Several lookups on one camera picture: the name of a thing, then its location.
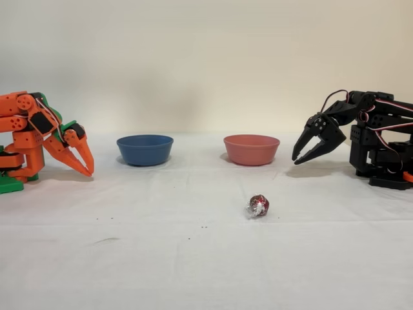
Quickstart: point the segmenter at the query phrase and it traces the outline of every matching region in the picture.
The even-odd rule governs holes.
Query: foil wrapper
[[[253,196],[245,208],[250,218],[264,216],[267,214],[270,202],[263,195]]]

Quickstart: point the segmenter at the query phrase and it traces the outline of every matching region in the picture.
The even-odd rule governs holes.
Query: bowl
[[[123,160],[133,166],[154,166],[168,160],[174,139],[143,134],[119,139],[116,143]]]
[[[272,162],[279,140],[255,134],[238,134],[224,139],[228,157],[240,165],[261,166]]]

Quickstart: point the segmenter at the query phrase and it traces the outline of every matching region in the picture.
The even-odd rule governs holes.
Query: wire
[[[47,112],[49,112],[50,116],[53,118],[53,120],[57,123],[57,132],[59,133],[59,137],[62,141],[65,141],[65,139],[63,138],[63,134],[62,131],[60,129],[60,121],[58,119],[58,117],[52,112],[52,110],[50,108],[48,108],[46,105],[44,105],[39,98],[36,98],[36,102],[37,104],[41,105]]]
[[[328,97],[327,97],[326,100],[324,101],[324,105],[323,105],[323,107],[321,108],[320,113],[323,113],[324,108],[325,108],[325,105],[327,104],[327,101],[331,98],[331,96],[333,96],[333,95],[335,95],[335,94],[338,94],[339,92],[345,92],[345,93],[346,93],[346,103],[348,103],[348,101],[350,100],[350,94],[348,93],[348,91],[345,90],[345,89],[337,90],[336,92],[333,92],[333,93],[331,93],[330,95],[328,95]]]
[[[375,131],[375,134],[376,134],[377,138],[379,138],[380,142],[381,142],[386,148],[388,148],[389,150],[392,150],[393,152],[395,152],[395,153],[398,155],[399,160],[400,160],[400,171],[402,171],[402,170],[403,170],[403,160],[401,160],[401,156],[400,156],[399,152],[396,151],[395,149],[393,149],[392,147],[390,147],[390,145],[387,144],[387,142],[383,139],[383,137],[381,136],[381,134],[380,134],[379,132]],[[391,174],[395,174],[395,173],[396,173],[396,172],[391,171],[389,168],[387,168],[387,171],[389,171],[389,173],[391,173]]]
[[[403,105],[398,105],[397,103],[394,103],[394,102],[389,102],[389,101],[385,101],[385,100],[381,100],[381,99],[376,99],[376,102],[384,103],[386,105],[392,105],[393,107],[397,107],[397,108],[400,108],[400,109],[403,109],[403,110],[413,112],[413,108],[404,107]]]
[[[369,112],[372,112],[374,109],[376,108],[375,105],[373,105],[371,108],[369,108],[368,110],[362,110],[359,112],[359,119],[363,122],[363,123],[367,123],[368,120],[370,119],[370,116],[368,116]]]
[[[373,131],[382,131],[382,130],[401,128],[401,127],[408,127],[408,126],[413,126],[413,123],[404,123],[404,124],[391,125],[391,126],[380,127],[380,128],[370,128],[370,127],[367,127],[367,128]]]

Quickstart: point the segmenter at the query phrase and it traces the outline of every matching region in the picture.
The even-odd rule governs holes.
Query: wall
[[[301,131],[327,94],[413,102],[410,0],[14,0],[0,93],[88,131]]]

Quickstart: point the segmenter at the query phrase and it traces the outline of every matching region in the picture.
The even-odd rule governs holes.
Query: black robotic arm
[[[357,125],[352,126],[350,137],[350,163],[356,168],[356,174],[369,177],[374,186],[410,188],[413,184],[413,176],[409,173],[413,169],[413,105],[394,101],[392,94],[382,92],[345,92],[346,100],[336,101],[326,111],[323,111],[324,105],[321,112],[307,121],[294,146],[292,159],[295,164],[333,151],[346,140],[339,127],[356,119]],[[381,137],[383,130],[410,134],[410,141],[388,144]],[[314,136],[321,141],[298,158]]]

